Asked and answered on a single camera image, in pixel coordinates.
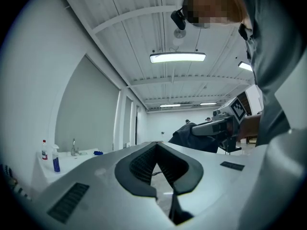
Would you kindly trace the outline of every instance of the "floor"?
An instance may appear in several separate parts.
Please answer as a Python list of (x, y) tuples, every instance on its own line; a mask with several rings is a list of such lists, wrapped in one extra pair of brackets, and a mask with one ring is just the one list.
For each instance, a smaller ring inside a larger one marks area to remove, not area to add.
[[(231, 156), (240, 156), (240, 155), (248, 155), (251, 153), (252, 149), (255, 147), (255, 144), (245, 144), (245, 143), (237, 143), (237, 147), (242, 147), (242, 150), (231, 152), (229, 155)], [(219, 154), (225, 154), (225, 151), (222, 149), (218, 149), (217, 153)], [(161, 171), (159, 166), (156, 165), (156, 167), (153, 170), (153, 173)], [(157, 174), (152, 177), (151, 186), (156, 188), (157, 190), (157, 204), (160, 206), (160, 208), (164, 211), (164, 213), (168, 216), (171, 203), (172, 203), (172, 195), (173, 195), (173, 189), (168, 184), (166, 178), (164, 177), (163, 173)]]

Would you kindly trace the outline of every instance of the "rectangular light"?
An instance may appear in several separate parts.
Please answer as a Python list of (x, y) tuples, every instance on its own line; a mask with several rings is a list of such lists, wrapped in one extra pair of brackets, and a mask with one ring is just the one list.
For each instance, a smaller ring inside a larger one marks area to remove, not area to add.
[(160, 107), (174, 107), (174, 106), (181, 106), (180, 104), (166, 104), (166, 105), (160, 105)]
[(201, 103), (201, 105), (215, 105), (216, 102), (209, 102), (209, 103)]
[(169, 61), (204, 61), (206, 55), (196, 52), (171, 52), (150, 55), (151, 63), (169, 62)]
[(249, 71), (253, 71), (251, 66), (249, 64), (244, 63), (244, 62), (240, 62), (239, 67), (246, 69), (246, 70), (249, 70)]

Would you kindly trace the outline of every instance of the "white ceiling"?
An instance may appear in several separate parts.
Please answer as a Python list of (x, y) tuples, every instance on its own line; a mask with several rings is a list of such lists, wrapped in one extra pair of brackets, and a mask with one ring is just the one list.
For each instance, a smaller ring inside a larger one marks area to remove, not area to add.
[(253, 73), (238, 67), (247, 62), (238, 25), (196, 28), (178, 51), (206, 54), (203, 62), (152, 64), (149, 55), (174, 52), (175, 23), (170, 14), (182, 0), (67, 0), (83, 26), (149, 111), (160, 104), (225, 102), (253, 83)]

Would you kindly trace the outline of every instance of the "bottle with red cap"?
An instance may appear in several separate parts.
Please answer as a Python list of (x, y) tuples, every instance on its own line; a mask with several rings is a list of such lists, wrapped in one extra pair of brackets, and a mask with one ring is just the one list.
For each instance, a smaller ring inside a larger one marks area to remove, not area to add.
[(46, 140), (43, 140), (42, 159), (43, 160), (48, 160)]

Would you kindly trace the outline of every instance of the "blue striped label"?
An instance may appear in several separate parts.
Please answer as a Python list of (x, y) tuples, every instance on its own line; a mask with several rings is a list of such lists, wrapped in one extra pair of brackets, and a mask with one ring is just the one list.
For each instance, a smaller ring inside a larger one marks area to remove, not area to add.
[(55, 172), (59, 172), (59, 158), (58, 157), (53, 159), (53, 168)]

